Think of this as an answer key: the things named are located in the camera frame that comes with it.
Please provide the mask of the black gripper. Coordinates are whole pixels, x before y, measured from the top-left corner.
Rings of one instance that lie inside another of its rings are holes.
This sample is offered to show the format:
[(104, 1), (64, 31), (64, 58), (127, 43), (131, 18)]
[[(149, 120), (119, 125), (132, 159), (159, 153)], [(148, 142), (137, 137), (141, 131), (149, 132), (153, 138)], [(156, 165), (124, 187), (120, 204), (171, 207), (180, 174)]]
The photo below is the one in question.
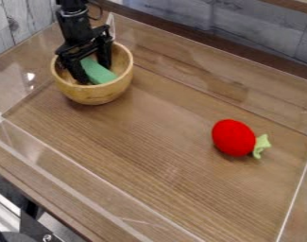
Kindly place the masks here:
[(108, 25), (92, 27), (85, 6), (87, 0), (56, 0), (56, 17), (64, 39), (56, 55), (67, 65), (72, 78), (83, 85), (89, 81), (80, 60), (96, 54), (97, 62), (105, 69), (111, 67), (112, 37)]

